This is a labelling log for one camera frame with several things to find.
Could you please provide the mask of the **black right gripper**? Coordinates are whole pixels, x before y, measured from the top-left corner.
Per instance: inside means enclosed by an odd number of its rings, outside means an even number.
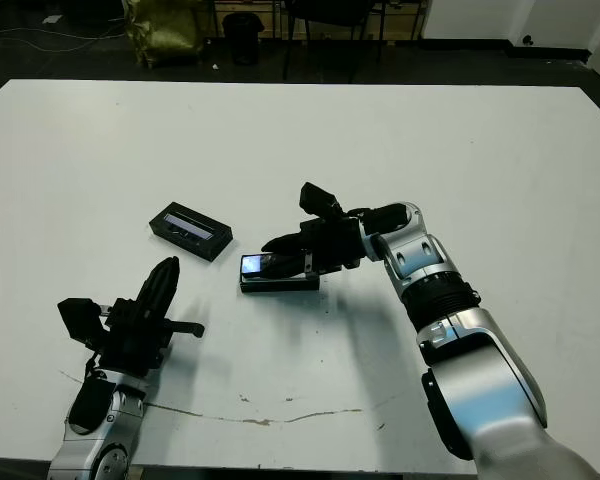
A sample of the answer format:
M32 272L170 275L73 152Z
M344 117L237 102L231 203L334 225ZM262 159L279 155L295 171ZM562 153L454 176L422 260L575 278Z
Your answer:
M262 277L284 279L305 272L305 256L280 254L311 253L311 271L323 275L354 269L366 256L360 222L355 217L327 221L316 218L300 224L300 232L276 237L261 247Z

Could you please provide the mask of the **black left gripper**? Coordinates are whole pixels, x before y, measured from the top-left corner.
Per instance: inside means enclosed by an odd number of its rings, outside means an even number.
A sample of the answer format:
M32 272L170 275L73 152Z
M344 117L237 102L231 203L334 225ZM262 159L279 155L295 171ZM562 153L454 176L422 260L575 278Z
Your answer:
M144 378L150 370L160 368L162 351L174 333L203 336L202 324L167 317L179 276L179 258L168 257L152 269L136 300L115 301L105 321L109 330L100 348L100 368Z

